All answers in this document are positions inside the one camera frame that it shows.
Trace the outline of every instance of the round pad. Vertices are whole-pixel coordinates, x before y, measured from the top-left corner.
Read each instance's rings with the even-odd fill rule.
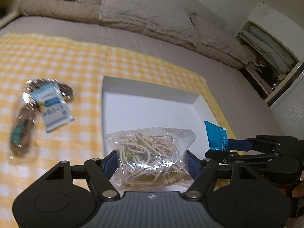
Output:
[[[221,187],[209,196],[207,205],[227,228],[281,227],[290,213],[289,200],[274,186],[257,180]]]
[[[95,209],[93,195],[76,185],[28,188],[13,203],[19,227],[26,228],[79,227],[89,220]]]

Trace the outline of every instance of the blue gripper pad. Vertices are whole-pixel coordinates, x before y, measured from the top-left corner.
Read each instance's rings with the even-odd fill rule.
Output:
[[[117,168],[118,168],[118,163],[117,163],[117,153],[116,153],[105,163],[103,173],[110,180],[110,178],[113,176]]]
[[[228,143],[230,150],[248,152],[250,149],[252,149],[252,143],[247,140],[228,139]]]
[[[187,159],[188,159],[188,172],[192,177],[192,179],[195,180],[200,174],[198,163],[189,155],[187,155]]]

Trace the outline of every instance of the gray bed sheet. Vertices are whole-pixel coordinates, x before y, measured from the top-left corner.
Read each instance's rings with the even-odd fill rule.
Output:
[[[0,30],[0,37],[8,32],[62,36],[159,57],[206,79],[236,138],[282,135],[270,108],[239,70],[178,45],[121,29],[46,17],[19,17]]]

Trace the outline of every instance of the checkered tablecloth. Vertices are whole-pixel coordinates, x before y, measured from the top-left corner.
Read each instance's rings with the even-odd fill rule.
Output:
[[[0,38],[0,227],[17,227],[11,212],[15,197],[59,161],[83,164],[104,157],[100,128],[104,75],[198,93],[234,138],[206,81],[193,72],[122,48],[39,34],[7,34]],[[19,159],[9,148],[10,123],[21,108],[22,86],[35,77],[58,79],[73,88],[75,99],[68,105],[75,121],[47,134],[38,117],[31,152]]]

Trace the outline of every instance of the white packet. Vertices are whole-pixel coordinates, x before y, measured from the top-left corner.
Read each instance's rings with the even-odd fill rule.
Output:
[[[74,121],[57,82],[42,86],[31,97],[39,105],[46,132]]]

